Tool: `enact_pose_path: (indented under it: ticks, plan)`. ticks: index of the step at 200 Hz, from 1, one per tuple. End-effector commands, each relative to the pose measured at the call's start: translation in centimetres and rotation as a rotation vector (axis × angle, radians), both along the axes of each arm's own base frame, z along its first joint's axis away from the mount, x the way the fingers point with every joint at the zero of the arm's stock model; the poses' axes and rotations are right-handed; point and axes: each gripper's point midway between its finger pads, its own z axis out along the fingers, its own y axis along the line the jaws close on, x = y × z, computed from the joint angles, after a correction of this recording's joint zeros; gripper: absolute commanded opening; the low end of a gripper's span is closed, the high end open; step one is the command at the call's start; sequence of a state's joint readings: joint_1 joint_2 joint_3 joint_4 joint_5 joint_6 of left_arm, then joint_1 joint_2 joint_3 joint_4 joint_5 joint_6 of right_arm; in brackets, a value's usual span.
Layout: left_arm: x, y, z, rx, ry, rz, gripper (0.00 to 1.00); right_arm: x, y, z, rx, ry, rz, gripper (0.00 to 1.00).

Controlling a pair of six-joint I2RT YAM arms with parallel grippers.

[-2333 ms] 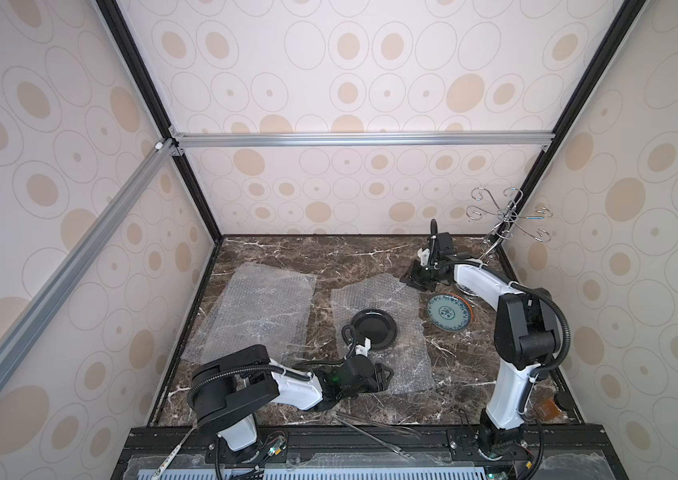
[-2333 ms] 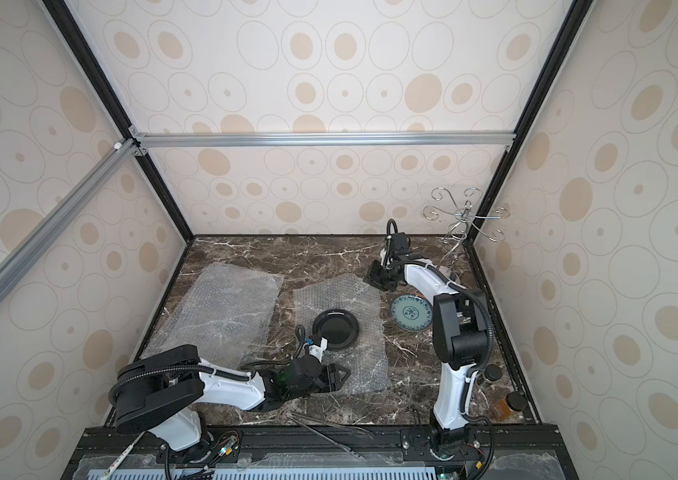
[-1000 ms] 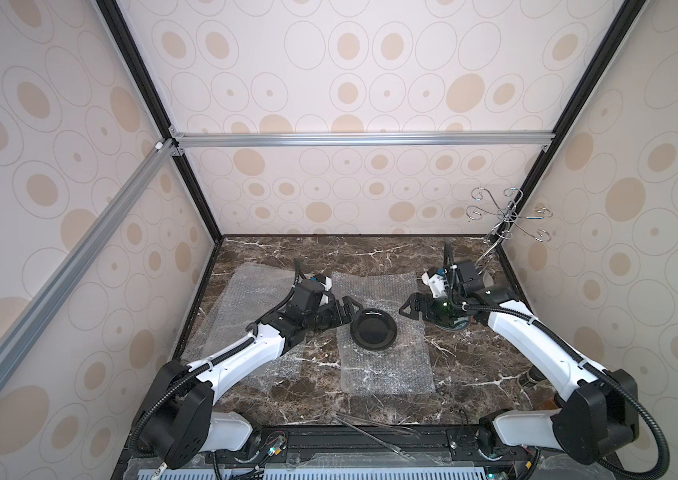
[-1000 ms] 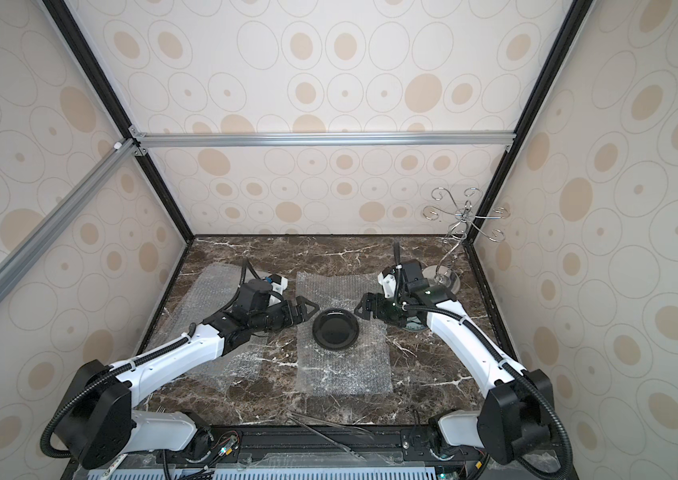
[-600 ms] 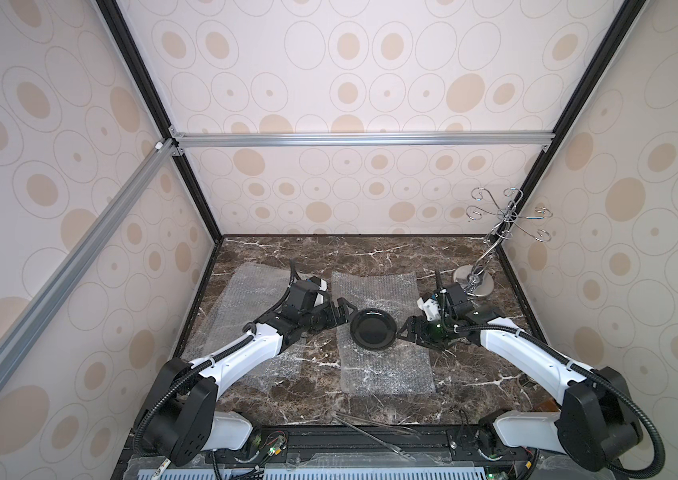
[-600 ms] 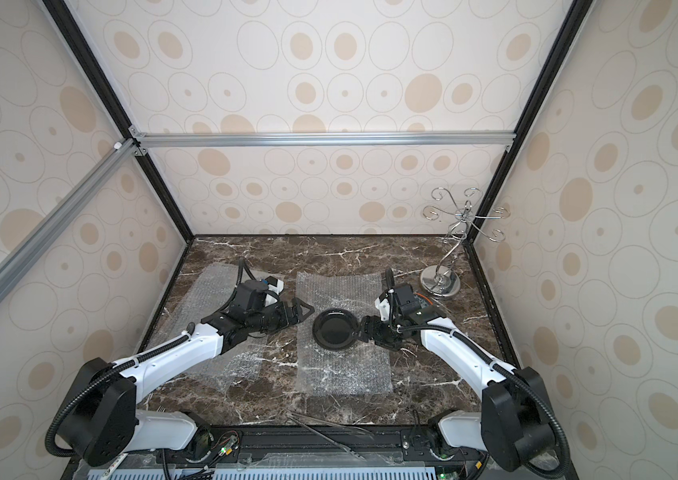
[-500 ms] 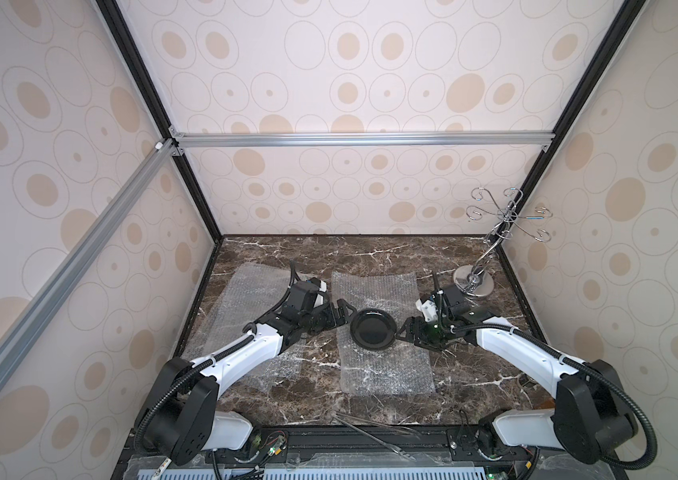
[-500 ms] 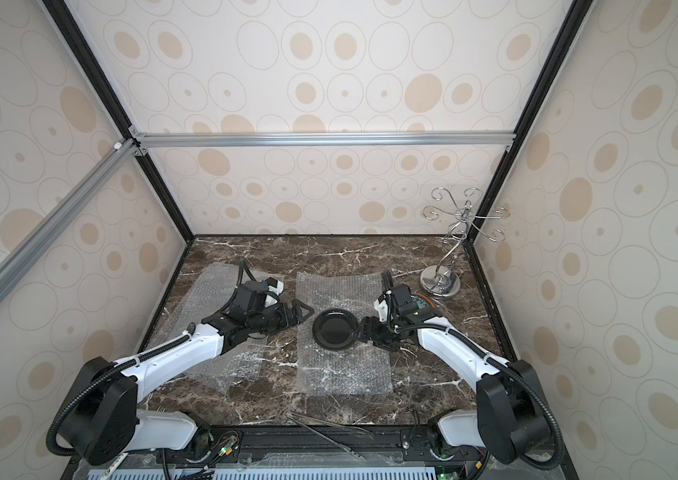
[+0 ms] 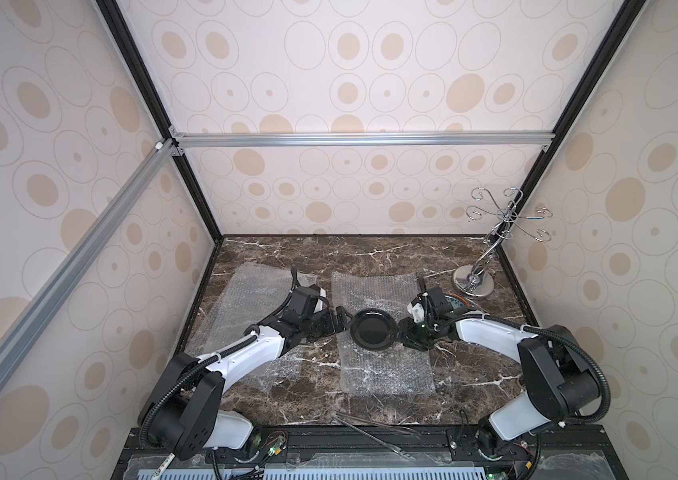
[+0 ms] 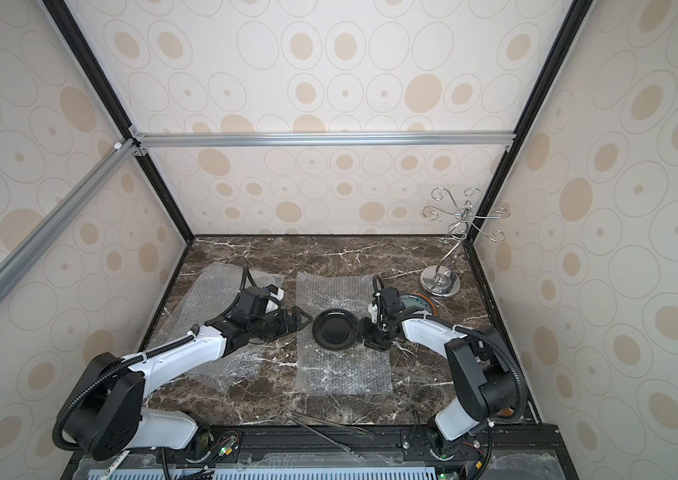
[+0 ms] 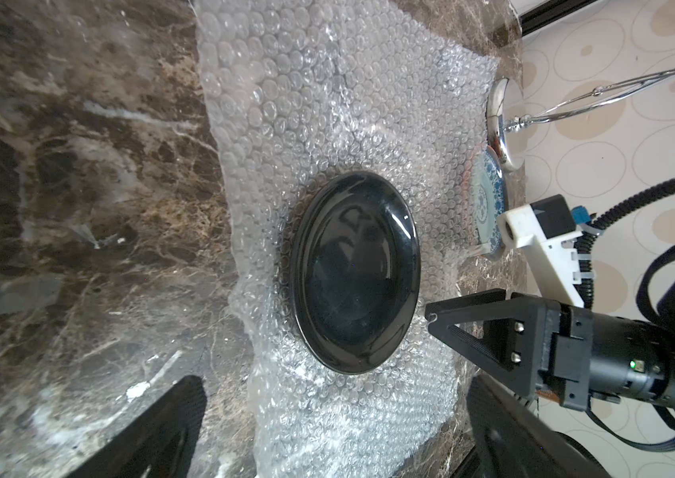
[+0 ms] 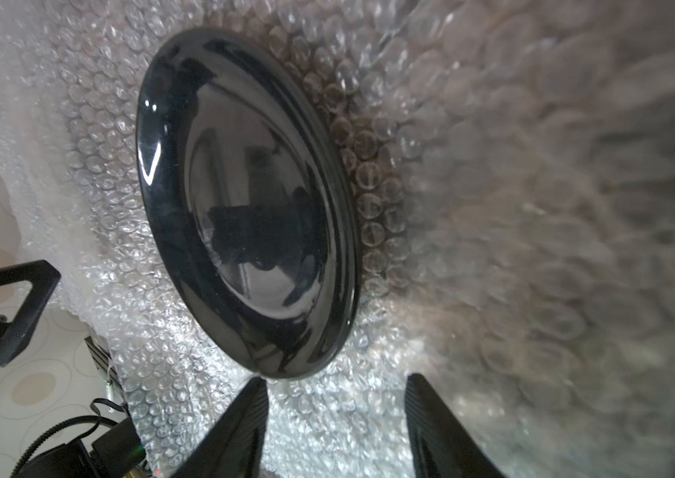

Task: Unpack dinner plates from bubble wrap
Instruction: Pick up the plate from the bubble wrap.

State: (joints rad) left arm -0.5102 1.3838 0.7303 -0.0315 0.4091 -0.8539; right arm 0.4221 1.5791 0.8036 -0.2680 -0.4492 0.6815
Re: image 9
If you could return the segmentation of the bubble wrap around orange plate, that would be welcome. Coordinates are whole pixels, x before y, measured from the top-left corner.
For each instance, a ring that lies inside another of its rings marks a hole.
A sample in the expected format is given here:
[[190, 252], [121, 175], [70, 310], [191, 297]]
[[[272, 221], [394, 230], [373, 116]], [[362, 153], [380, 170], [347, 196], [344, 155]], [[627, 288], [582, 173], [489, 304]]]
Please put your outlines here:
[[[198, 356], [213, 353], [239, 340], [252, 324], [265, 318], [287, 297], [292, 284], [288, 269], [278, 269], [257, 263], [245, 263], [233, 274], [188, 340], [185, 352]], [[297, 358], [303, 347], [269, 362], [238, 383], [263, 392], [270, 392], [284, 380], [301, 376], [302, 362]]]

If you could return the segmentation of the dark grey dinner plate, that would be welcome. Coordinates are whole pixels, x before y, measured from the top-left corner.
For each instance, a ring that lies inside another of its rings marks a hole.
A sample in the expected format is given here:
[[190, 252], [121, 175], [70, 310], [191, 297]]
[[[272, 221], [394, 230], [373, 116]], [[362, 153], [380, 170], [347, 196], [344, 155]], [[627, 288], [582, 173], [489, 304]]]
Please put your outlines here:
[[368, 351], [382, 351], [398, 340], [398, 325], [390, 313], [377, 308], [360, 310], [350, 325], [356, 345]]

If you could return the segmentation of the teal patterned dinner plate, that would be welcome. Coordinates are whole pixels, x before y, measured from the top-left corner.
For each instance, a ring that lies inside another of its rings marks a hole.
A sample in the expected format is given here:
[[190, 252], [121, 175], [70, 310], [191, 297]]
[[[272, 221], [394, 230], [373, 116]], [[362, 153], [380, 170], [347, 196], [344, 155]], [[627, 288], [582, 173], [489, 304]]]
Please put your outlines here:
[[446, 298], [454, 312], [471, 312], [480, 310], [480, 308], [474, 303], [462, 298], [459, 295], [446, 294]]

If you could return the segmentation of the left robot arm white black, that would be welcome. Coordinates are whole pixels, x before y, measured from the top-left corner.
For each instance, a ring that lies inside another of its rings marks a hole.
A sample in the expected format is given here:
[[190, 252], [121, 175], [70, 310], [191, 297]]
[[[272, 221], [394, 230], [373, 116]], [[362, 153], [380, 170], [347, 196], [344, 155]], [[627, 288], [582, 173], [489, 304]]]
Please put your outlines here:
[[179, 460], [204, 449], [248, 447], [255, 427], [245, 416], [221, 410], [224, 394], [295, 347], [345, 331], [352, 320], [344, 307], [330, 305], [322, 288], [294, 286], [276, 311], [249, 326], [241, 339], [200, 356], [177, 354], [139, 414], [140, 445], [162, 448]]

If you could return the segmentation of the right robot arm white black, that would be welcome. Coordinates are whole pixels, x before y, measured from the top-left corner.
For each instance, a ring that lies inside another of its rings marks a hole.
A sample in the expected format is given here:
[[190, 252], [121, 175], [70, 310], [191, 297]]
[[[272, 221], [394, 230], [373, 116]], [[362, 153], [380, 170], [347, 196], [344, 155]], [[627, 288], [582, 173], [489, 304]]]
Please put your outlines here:
[[605, 372], [563, 326], [521, 325], [470, 303], [457, 308], [439, 287], [420, 292], [407, 311], [398, 327], [406, 347], [429, 351], [441, 341], [463, 341], [520, 365], [524, 391], [478, 424], [477, 441], [487, 449], [550, 427], [597, 423], [610, 410]]

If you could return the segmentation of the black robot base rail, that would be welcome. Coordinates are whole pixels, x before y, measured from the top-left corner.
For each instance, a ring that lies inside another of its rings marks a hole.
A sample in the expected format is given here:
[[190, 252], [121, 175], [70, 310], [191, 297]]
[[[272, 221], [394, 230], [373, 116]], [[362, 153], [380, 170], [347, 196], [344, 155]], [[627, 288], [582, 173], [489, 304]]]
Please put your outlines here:
[[[167, 457], [130, 437], [115, 479], [151, 479]], [[491, 457], [475, 428], [414, 425], [382, 428], [277, 426], [255, 433], [247, 450], [205, 449], [173, 460], [161, 479], [625, 479], [604, 427], [572, 426], [526, 434]]]

